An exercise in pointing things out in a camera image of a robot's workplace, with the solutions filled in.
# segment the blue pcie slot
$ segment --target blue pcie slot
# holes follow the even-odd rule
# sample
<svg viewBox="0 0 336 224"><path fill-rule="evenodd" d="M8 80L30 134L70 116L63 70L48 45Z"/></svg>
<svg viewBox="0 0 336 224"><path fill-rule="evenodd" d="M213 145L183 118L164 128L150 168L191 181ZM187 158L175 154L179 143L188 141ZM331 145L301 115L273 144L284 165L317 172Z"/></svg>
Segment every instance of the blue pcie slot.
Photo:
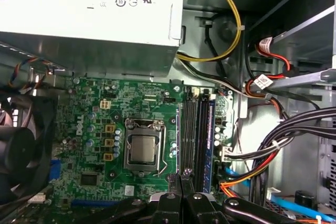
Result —
<svg viewBox="0 0 336 224"><path fill-rule="evenodd" d="M53 179L59 179L61 176L61 160L52 159L50 161L49 181Z"/></svg>
<svg viewBox="0 0 336 224"><path fill-rule="evenodd" d="M214 127L215 127L215 100L209 101L208 132L205 151L204 185L203 192L210 193L212 176L212 156L214 150Z"/></svg>
<svg viewBox="0 0 336 224"><path fill-rule="evenodd" d="M118 203L119 201L74 199L71 202L71 206L72 207L110 207Z"/></svg>

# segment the blue cable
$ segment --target blue cable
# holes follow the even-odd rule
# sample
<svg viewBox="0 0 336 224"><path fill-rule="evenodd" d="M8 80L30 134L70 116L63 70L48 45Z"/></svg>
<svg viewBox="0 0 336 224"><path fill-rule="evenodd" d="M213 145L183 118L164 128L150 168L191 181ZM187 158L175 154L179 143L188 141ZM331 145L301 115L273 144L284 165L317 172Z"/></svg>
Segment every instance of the blue cable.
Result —
<svg viewBox="0 0 336 224"><path fill-rule="evenodd" d="M229 168L226 168L226 172L227 173L230 173L230 174L233 174L233 175L239 175L238 173L234 172L233 170L229 169ZM245 181L242 182L242 184L244 186L247 186L249 187L250 186L250 180L247 179ZM322 220L325 220L325 221L335 221L334 218L328 216L328 215L325 215L321 212L317 212L313 209L310 209L310 208L307 208L307 207L303 207L303 206L300 206L294 202L290 202L290 201L287 201L287 200L284 200L280 197L276 197L276 196L272 196L271 197L271 201L277 205L279 205L280 207L282 208L287 208L293 212L298 212L302 215L305 215L305 216L308 216L308 217L311 217L313 219L316 218L316 215L319 215L321 216Z"/></svg>

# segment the power supply unit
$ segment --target power supply unit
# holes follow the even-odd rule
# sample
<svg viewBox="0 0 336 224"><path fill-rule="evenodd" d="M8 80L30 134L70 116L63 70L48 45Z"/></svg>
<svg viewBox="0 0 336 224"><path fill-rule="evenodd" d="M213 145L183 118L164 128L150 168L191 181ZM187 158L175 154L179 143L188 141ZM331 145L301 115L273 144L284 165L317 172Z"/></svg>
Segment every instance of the power supply unit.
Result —
<svg viewBox="0 0 336 224"><path fill-rule="evenodd" d="M166 76L183 0L0 0L0 40L68 70Z"/></svg>

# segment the black ram slot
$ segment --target black ram slot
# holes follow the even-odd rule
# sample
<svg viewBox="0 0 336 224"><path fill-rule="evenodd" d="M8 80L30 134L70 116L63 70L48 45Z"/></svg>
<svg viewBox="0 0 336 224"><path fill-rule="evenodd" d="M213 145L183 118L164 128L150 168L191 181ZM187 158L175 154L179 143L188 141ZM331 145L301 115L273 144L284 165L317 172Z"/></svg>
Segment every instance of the black ram slot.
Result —
<svg viewBox="0 0 336 224"><path fill-rule="evenodd" d="M183 103L182 124L181 124L181 172L186 168L193 169L196 139L196 117L198 98L193 96L191 88L186 88L186 100Z"/></svg>
<svg viewBox="0 0 336 224"><path fill-rule="evenodd" d="M207 144L207 126L209 114L209 96L208 94L202 95L202 100L199 103L199 114L197 117L197 139L196 139L196 159L195 159L195 178L194 188L195 191L203 190L204 180L204 166L206 156Z"/></svg>

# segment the motherboard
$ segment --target motherboard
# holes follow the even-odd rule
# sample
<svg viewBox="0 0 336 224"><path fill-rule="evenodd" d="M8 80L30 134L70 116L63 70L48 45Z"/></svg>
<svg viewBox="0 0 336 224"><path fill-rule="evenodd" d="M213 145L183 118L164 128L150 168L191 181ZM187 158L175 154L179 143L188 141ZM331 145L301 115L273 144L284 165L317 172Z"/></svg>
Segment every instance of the motherboard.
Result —
<svg viewBox="0 0 336 224"><path fill-rule="evenodd" d="M68 78L66 89L50 178L56 206L148 199L184 170L211 191L214 149L232 137L231 91L93 78Z"/></svg>

